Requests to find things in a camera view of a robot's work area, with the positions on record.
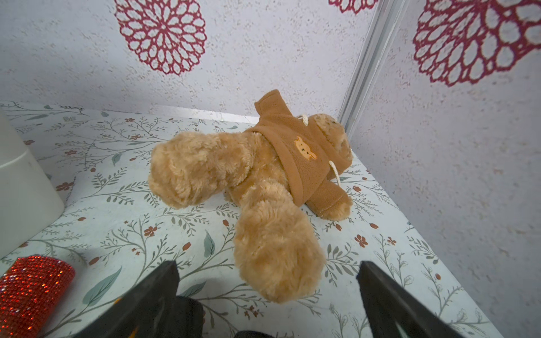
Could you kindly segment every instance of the red mandala pattern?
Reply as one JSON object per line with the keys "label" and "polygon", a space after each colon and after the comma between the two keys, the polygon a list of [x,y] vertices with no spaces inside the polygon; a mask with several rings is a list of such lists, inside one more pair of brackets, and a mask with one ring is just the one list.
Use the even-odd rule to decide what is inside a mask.
{"label": "red mandala pattern", "polygon": [[352,11],[357,14],[361,9],[374,8],[376,2],[378,0],[329,0],[329,5],[340,8],[342,13]]}
{"label": "red mandala pattern", "polygon": [[541,48],[539,0],[427,0],[414,59],[431,82],[477,83]]}
{"label": "red mandala pattern", "polygon": [[205,21],[194,0],[115,0],[120,34],[139,60],[165,74],[199,64]]}

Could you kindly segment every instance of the white speckled wall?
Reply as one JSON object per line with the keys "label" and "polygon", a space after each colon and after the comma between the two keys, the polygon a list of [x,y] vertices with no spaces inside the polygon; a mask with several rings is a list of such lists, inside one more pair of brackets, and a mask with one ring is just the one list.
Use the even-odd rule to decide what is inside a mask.
{"label": "white speckled wall", "polygon": [[373,10],[335,2],[1,1],[0,96],[257,115],[278,88],[299,114],[336,116]]}
{"label": "white speckled wall", "polygon": [[[435,1],[433,6],[445,9],[450,3]],[[524,9],[522,5],[530,6],[529,13],[541,11],[538,5],[536,9],[532,2],[524,0],[507,1],[505,5],[490,0],[483,4],[489,6],[485,7],[486,13],[479,6],[455,17],[456,23],[472,13],[468,17],[472,24],[464,25],[467,30],[474,29],[470,27],[476,16],[480,18],[481,28],[473,34],[470,30],[465,35],[470,40],[462,45],[464,50],[470,45],[475,47],[472,40],[479,34],[488,36],[477,40],[477,56],[464,53],[448,63],[430,64],[445,56],[445,51],[438,56],[438,47],[434,47],[430,53],[436,58],[425,64],[430,56],[421,55],[423,51],[416,54],[416,45],[417,50],[422,49],[426,42],[422,38],[427,36],[421,32],[427,26],[424,23],[430,23],[437,10],[424,8],[423,0],[411,1],[352,144],[500,332],[506,337],[538,337],[541,51],[535,39],[541,35],[539,15],[537,22],[535,18],[527,22],[537,27],[531,31],[524,28],[527,25],[520,17],[516,22],[512,17]],[[494,27],[485,18],[493,15],[490,8],[498,6],[504,8],[496,21],[501,26]],[[423,22],[418,24],[421,13]],[[444,19],[440,17],[442,25],[450,24],[446,20],[451,20],[452,14],[445,15]],[[502,38],[505,31],[499,28],[503,25],[520,26],[522,33],[527,33],[516,39]],[[437,29],[438,25],[428,26]],[[538,35],[528,36],[528,32]],[[423,42],[414,44],[418,35]],[[484,41],[494,36],[501,42],[499,49],[482,49],[486,47]],[[512,50],[512,62],[503,60],[499,50]],[[485,72],[475,72],[472,67],[458,77],[452,71],[438,71],[454,69],[453,62],[458,62],[462,70],[479,62]],[[509,71],[489,74],[490,67],[513,63]]]}

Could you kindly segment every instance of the red sparkly cylinder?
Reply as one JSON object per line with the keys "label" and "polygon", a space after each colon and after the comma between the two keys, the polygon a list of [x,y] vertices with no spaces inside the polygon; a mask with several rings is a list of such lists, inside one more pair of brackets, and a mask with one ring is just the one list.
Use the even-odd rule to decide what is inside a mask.
{"label": "red sparkly cylinder", "polygon": [[0,280],[0,337],[37,337],[73,277],[58,259],[19,258]]}

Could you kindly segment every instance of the drawstring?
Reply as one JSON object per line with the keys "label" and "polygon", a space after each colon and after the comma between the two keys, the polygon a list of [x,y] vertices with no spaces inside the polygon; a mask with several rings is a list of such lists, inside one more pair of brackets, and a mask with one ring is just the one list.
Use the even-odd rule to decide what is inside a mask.
{"label": "drawstring", "polygon": [[[297,117],[297,118],[302,118],[302,122],[304,123],[305,126],[308,126],[308,115],[306,114],[302,114],[301,116]],[[342,188],[342,185],[340,185],[340,175],[338,174],[338,170],[337,170],[337,167],[334,165],[334,162],[333,161],[329,161],[329,165],[331,166],[331,168],[333,169],[334,171],[334,176],[336,176],[337,178],[337,184],[340,188]]]}
{"label": "drawstring", "polygon": [[334,165],[334,162],[333,161],[329,161],[329,165],[331,166],[331,168],[333,168],[333,171],[334,171],[334,176],[337,177],[337,184],[340,188],[342,188],[342,186],[340,185],[340,175],[338,175],[338,170],[337,170],[337,167]]}
{"label": "drawstring", "polygon": [[297,117],[297,118],[302,118],[302,122],[308,126],[308,115],[306,114],[302,114],[301,116]]}

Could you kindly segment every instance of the teddy bear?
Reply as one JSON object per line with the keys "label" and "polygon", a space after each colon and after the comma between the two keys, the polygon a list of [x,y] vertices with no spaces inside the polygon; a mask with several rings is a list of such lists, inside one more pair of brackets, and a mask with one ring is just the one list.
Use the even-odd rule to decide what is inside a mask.
{"label": "teddy bear", "polygon": [[294,117],[277,90],[255,107],[259,123],[244,132],[181,132],[158,144],[148,183],[174,208],[225,191],[241,210],[234,237],[240,277],[284,303],[312,294],[326,261],[300,206],[327,220],[346,219],[352,200],[338,175],[353,155],[344,128],[329,115]]}

